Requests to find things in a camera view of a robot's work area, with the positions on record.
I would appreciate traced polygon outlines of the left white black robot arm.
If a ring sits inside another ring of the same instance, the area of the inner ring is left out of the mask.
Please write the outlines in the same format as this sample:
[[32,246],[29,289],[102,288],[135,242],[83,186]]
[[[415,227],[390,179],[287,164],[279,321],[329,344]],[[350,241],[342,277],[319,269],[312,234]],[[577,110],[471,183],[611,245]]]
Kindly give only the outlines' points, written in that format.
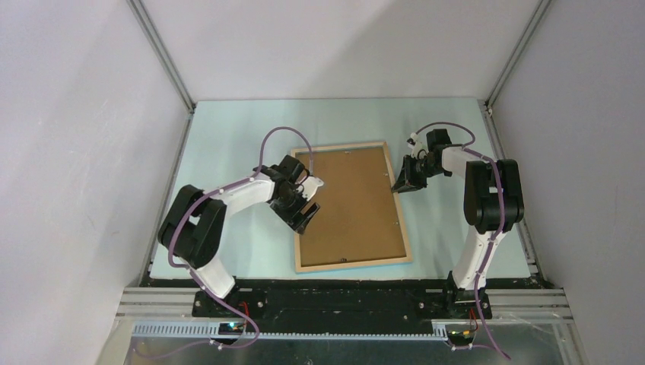
[[280,164],[261,165],[253,174],[212,192],[192,185],[176,194],[157,232],[172,266],[189,271],[198,285],[213,294],[211,307],[221,316],[239,310],[240,295],[218,251],[224,223],[230,216],[266,203],[295,233],[304,233],[319,210],[311,200],[324,182],[298,159],[285,156]]

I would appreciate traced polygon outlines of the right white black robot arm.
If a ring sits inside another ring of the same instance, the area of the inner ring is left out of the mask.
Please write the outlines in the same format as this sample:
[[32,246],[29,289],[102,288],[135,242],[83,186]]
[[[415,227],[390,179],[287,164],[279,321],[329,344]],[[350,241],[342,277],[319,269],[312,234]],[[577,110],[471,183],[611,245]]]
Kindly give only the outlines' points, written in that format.
[[418,191],[439,175],[463,178],[463,213],[469,231],[442,298],[445,313],[461,318],[473,303],[481,302],[492,256],[507,232],[523,219],[523,192],[515,160],[494,160],[473,150],[470,142],[452,142],[445,128],[432,127],[425,141],[416,132],[410,134],[410,151],[391,190]]

